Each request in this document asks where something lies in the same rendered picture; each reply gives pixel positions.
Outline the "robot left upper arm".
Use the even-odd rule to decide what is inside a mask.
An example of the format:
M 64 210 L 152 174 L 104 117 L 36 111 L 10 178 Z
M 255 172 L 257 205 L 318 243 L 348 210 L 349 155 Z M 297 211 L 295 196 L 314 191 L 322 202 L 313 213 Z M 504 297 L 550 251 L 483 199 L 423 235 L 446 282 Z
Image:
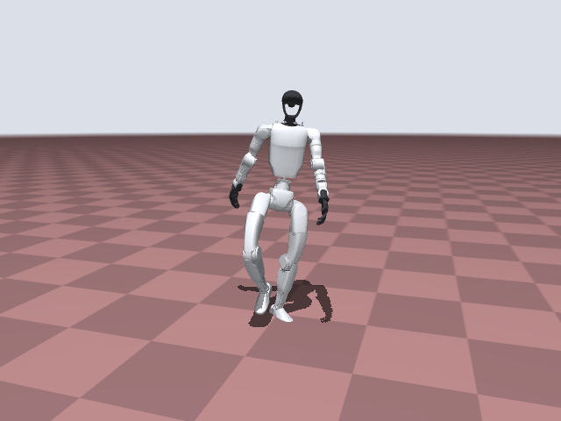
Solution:
M 307 128 L 308 131 L 308 143 L 310 148 L 310 155 L 312 160 L 310 160 L 310 169 L 317 171 L 318 169 L 323 170 L 323 158 L 322 158 L 322 144 L 320 132 L 315 128 Z

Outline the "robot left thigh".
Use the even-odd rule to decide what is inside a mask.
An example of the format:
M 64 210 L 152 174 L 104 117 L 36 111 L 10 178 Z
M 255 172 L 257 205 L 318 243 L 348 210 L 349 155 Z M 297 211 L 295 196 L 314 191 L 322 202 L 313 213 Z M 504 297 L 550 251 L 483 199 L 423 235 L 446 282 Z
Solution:
M 308 210 L 305 205 L 293 199 L 288 214 L 291 217 L 288 233 L 288 253 L 283 254 L 279 259 L 280 267 L 285 270 L 290 270 L 300 260 L 308 235 Z

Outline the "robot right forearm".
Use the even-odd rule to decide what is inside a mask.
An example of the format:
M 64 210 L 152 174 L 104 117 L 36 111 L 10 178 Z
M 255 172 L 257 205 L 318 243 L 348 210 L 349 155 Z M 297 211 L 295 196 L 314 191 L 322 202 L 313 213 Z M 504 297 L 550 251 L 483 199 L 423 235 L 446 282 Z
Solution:
M 246 155 L 247 155 L 247 154 L 246 154 Z M 244 156 L 244 158 L 243 158 L 243 160 L 242 160 L 242 162 L 241 162 L 241 164 L 240 164 L 240 166 L 239 166 L 239 170 L 238 170 L 238 172 L 237 172 L 237 174 L 236 174 L 236 178 L 235 178 L 235 179 L 233 180 L 233 182 L 232 182 L 232 184 L 234 185 L 235 188 L 237 187 L 237 185 L 238 185 L 239 183 L 242 183 L 242 185 L 244 186 L 245 179 L 246 179 L 248 173 L 249 173 L 250 170 L 251 170 L 251 167 L 249 167 L 249 166 L 247 166 L 247 165 L 245 165 L 245 164 L 243 163 L 244 160 L 245 160 L 246 155 Z M 243 186 L 242 186 L 242 187 L 243 187 Z

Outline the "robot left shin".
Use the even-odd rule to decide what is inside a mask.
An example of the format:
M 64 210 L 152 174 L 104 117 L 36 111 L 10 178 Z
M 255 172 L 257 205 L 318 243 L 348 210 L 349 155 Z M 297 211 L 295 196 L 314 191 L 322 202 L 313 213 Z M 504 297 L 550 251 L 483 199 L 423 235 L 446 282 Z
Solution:
M 286 302 L 289 291 L 292 289 L 298 264 L 294 264 L 290 270 L 279 268 L 277 276 L 277 296 L 275 300 L 275 309 L 281 309 Z M 281 307 L 282 305 L 282 307 Z

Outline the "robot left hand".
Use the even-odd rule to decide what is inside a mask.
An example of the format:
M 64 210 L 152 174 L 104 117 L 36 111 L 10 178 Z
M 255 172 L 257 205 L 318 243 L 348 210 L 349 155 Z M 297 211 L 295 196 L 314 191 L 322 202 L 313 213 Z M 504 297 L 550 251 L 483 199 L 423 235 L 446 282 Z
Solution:
M 326 215 L 328 212 L 328 202 L 329 202 L 329 198 L 327 196 L 327 191 L 325 189 L 322 189 L 320 191 L 320 197 L 319 197 L 319 203 L 322 204 L 322 217 L 318 218 L 320 221 L 317 221 L 316 224 L 320 225 L 324 222 L 324 220 L 326 219 Z

